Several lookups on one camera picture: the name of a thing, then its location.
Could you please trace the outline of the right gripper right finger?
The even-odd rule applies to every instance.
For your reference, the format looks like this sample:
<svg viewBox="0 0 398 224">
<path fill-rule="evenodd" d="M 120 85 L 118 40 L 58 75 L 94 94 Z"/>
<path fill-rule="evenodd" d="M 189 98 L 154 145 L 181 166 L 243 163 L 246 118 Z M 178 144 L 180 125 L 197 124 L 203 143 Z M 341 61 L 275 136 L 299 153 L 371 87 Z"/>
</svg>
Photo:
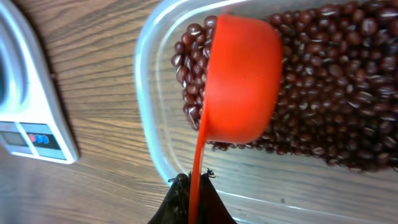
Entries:
<svg viewBox="0 0 398 224">
<path fill-rule="evenodd" d="M 211 183 L 212 178 L 215 178 L 215 175 L 210 169 L 201 175 L 196 224 L 236 224 Z"/>
</svg>

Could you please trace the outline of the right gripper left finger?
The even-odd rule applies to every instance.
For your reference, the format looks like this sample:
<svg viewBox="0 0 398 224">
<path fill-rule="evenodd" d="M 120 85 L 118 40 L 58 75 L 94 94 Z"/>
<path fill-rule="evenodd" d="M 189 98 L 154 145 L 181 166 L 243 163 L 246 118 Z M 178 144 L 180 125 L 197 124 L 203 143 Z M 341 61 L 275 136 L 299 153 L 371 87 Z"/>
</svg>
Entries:
<svg viewBox="0 0 398 224">
<path fill-rule="evenodd" d="M 158 211 L 148 224 L 187 224 L 190 191 L 190 176 L 178 174 L 169 179 L 171 184 Z"/>
</svg>

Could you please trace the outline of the orange scoop blue handle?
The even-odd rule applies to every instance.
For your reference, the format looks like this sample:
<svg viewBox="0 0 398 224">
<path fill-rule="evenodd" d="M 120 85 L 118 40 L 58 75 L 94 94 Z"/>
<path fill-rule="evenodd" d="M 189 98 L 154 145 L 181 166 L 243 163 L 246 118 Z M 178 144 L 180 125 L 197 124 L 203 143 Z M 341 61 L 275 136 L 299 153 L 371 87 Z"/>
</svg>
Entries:
<svg viewBox="0 0 398 224">
<path fill-rule="evenodd" d="M 198 218 L 206 141 L 244 144 L 259 138 L 271 120 L 281 75 L 282 44 L 269 23 L 218 16 L 193 161 L 189 223 Z"/>
</svg>

